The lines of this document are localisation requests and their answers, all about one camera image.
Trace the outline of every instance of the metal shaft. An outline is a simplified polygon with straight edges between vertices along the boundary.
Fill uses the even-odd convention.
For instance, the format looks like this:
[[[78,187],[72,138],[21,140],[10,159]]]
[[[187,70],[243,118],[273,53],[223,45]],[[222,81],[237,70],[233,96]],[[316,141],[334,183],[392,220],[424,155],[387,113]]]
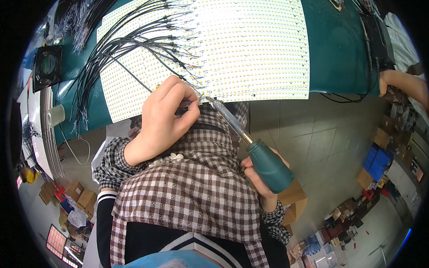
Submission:
[[[228,122],[228,124],[234,129],[238,136],[243,139],[244,143],[249,146],[254,140],[250,136],[249,132],[240,124],[233,114],[225,107],[224,103],[220,100],[215,100],[211,97],[206,97],[210,102],[210,105]]]

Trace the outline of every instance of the soldering iron handle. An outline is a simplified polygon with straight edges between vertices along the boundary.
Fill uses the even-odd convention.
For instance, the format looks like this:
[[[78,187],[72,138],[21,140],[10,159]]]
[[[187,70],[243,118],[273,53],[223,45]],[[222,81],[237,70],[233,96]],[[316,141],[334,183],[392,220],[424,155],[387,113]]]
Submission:
[[[260,139],[257,139],[246,149],[253,163],[255,172],[273,193],[280,193],[292,183],[293,174]]]

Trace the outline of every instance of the black fan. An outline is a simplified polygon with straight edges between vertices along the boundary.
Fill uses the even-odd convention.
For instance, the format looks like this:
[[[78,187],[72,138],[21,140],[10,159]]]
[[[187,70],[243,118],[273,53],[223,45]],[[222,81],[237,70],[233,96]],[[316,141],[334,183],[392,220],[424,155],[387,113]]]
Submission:
[[[33,93],[58,83],[61,79],[62,45],[37,50],[33,68]]]

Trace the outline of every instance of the green table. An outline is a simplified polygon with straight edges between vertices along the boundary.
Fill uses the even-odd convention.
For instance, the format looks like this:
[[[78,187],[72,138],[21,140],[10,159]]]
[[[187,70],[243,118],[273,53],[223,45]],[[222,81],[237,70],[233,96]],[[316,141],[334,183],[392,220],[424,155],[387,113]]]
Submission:
[[[118,0],[110,11],[130,2]],[[368,64],[363,41],[363,29],[351,0],[346,0],[341,12],[338,12],[329,0],[301,0],[307,24],[308,43],[310,49],[310,92],[364,94],[367,90]],[[97,31],[89,37],[85,50],[79,56],[71,54],[72,39],[63,42],[63,81],[73,80],[86,64],[89,54],[95,47]],[[372,83],[374,93],[378,94],[377,74],[374,72]],[[73,129],[71,103],[76,85],[63,97],[60,95],[58,104],[64,106],[66,121],[62,128],[67,139]],[[100,80],[95,83],[89,98],[88,119],[89,129],[97,129],[112,123]],[[55,128],[57,142],[64,139],[58,126]],[[86,131],[81,127],[80,134]]]

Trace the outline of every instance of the tape roll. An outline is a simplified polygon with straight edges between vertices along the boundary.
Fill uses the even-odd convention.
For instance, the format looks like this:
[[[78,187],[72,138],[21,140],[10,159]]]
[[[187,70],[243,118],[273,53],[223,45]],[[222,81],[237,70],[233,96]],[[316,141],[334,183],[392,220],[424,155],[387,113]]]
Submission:
[[[48,110],[48,126],[53,128],[59,123],[66,119],[66,113],[64,112],[64,106],[62,104],[57,105]]]

